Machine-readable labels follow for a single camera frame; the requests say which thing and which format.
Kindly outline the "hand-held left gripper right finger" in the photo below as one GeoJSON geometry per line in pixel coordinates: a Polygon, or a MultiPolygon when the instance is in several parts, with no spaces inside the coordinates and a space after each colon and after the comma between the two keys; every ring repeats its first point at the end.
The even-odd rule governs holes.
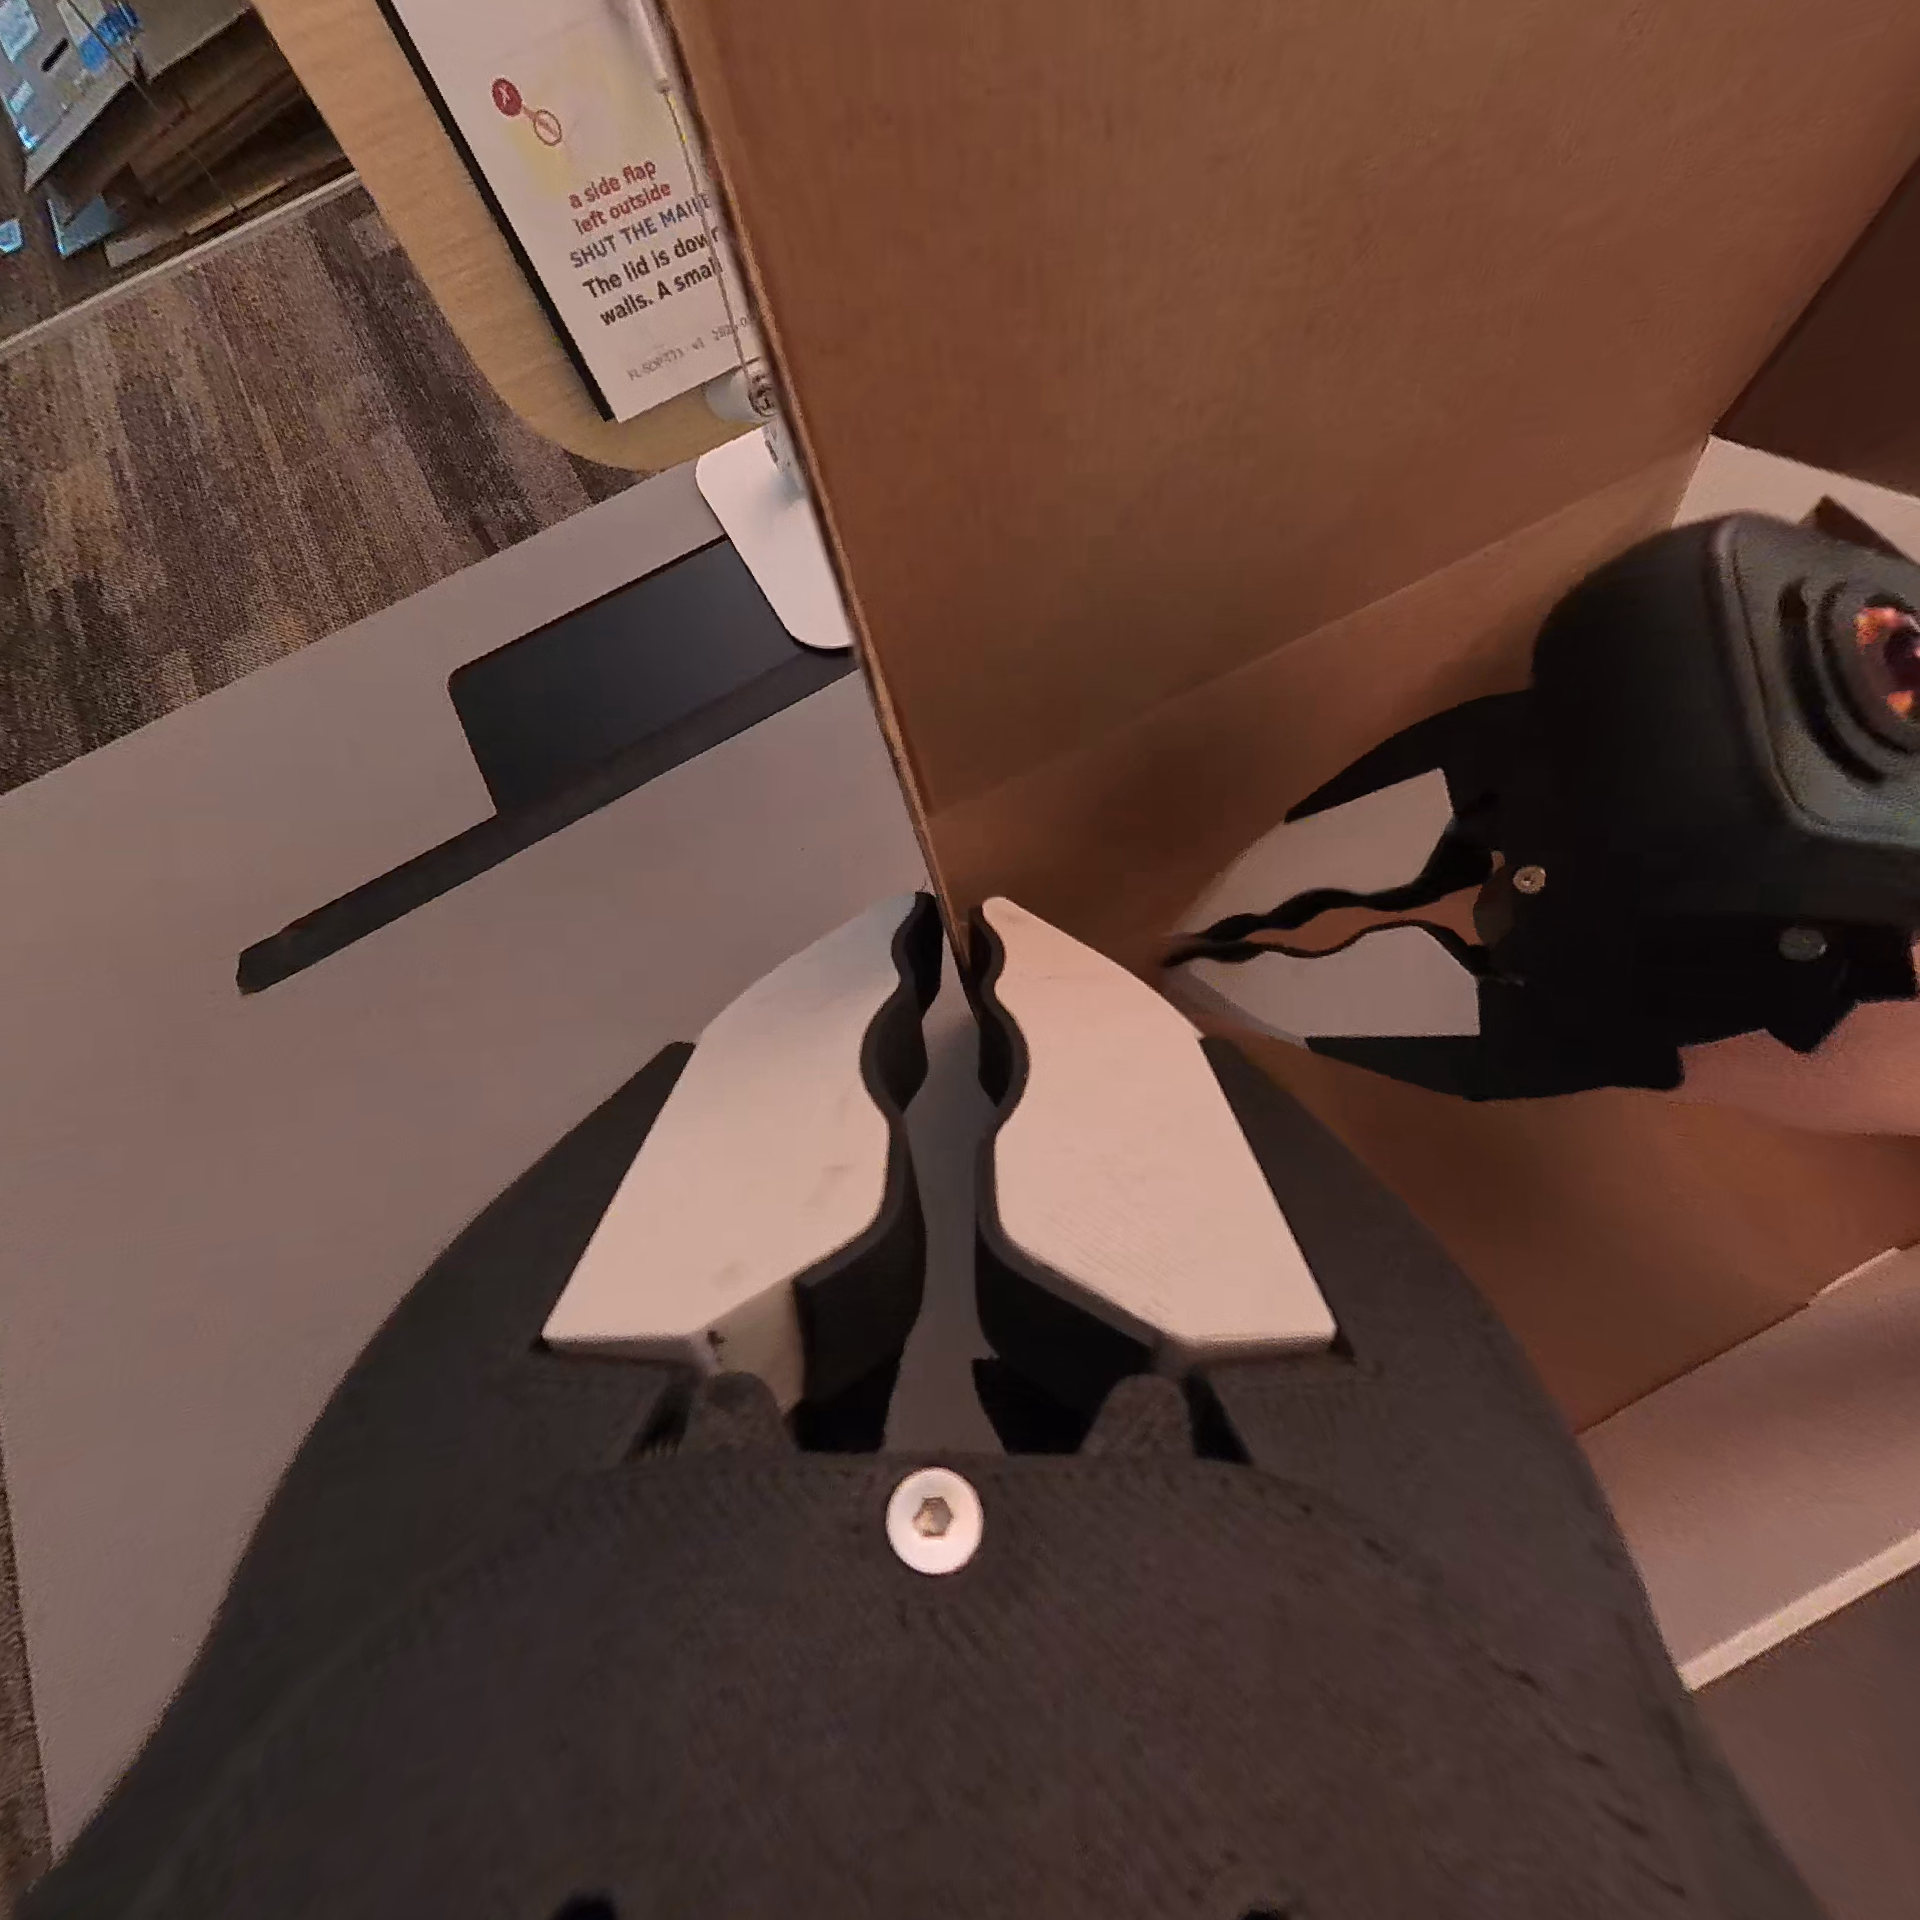
{"type": "Polygon", "coordinates": [[[976,942],[1012,1067],[995,1247],[1161,1374],[1328,1350],[1337,1321],[1201,1030],[1011,898],[978,907],[976,942]]]}

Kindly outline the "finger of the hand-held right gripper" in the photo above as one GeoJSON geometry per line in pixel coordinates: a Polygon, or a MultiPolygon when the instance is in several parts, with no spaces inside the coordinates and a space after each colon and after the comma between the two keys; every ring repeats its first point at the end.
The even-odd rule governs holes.
{"type": "Polygon", "coordinates": [[[1191,939],[1219,920],[1263,913],[1316,888],[1379,894],[1413,881],[1452,814],[1445,771],[1429,770],[1297,823],[1279,823],[1203,886],[1172,931],[1191,939]]]}
{"type": "Polygon", "coordinates": [[[1164,971],[1189,1013],[1289,1045],[1313,1040],[1477,1040],[1477,945],[1449,927],[1395,920],[1327,950],[1255,945],[1164,971]]]}

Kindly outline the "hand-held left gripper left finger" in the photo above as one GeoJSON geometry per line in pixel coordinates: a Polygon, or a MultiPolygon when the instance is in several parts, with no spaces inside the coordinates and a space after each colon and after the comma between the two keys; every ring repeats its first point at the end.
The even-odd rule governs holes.
{"type": "Polygon", "coordinates": [[[883,898],[738,993],[696,1040],[543,1341],[752,1375],[783,1411],[897,1369],[924,1299],[906,1112],[945,920],[883,898]]]}

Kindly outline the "cardboard mailer box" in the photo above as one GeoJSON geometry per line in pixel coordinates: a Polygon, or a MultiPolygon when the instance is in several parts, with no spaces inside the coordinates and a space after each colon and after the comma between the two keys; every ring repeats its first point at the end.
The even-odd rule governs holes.
{"type": "Polygon", "coordinates": [[[1915,163],[1915,5],[664,10],[949,919],[1144,983],[1522,680],[1915,163]]]}

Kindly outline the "person's right hand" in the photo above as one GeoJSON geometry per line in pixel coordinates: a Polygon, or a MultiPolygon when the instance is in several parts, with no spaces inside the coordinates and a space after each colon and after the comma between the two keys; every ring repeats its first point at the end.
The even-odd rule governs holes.
{"type": "Polygon", "coordinates": [[[1765,1030],[1683,1046],[1672,1097],[1825,1135],[1917,1135],[1917,1001],[1868,1001],[1799,1050],[1765,1030]]]}

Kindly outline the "white folding stand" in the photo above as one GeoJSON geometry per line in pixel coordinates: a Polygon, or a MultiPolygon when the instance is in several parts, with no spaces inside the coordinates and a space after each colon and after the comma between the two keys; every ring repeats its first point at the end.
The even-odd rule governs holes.
{"type": "Polygon", "coordinates": [[[704,383],[709,408],[740,432],[699,454],[696,487],[783,621],[812,653],[855,646],[799,445],[761,361],[704,383]]]}

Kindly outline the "printed instruction sheet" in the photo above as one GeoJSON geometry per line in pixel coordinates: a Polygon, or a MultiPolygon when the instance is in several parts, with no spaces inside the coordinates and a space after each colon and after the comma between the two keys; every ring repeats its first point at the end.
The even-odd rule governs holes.
{"type": "Polygon", "coordinates": [[[592,408],[628,422],[735,373],[711,203],[642,5],[379,10],[592,408]]]}

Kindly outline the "wooden display board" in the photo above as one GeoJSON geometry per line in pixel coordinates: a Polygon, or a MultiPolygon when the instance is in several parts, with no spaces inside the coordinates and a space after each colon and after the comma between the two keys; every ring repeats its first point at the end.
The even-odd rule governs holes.
{"type": "Polygon", "coordinates": [[[543,439],[592,463],[659,472],[747,432],[691,390],[600,415],[456,139],[375,2],[259,2],[384,224],[492,390],[543,439]]]}

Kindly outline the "stack of flat cardboard boxes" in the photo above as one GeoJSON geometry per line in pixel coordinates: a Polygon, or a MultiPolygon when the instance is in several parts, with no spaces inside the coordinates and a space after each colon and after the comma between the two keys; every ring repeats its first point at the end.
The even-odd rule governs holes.
{"type": "Polygon", "coordinates": [[[348,173],[251,2],[4,2],[13,229],[125,267],[348,173]]]}

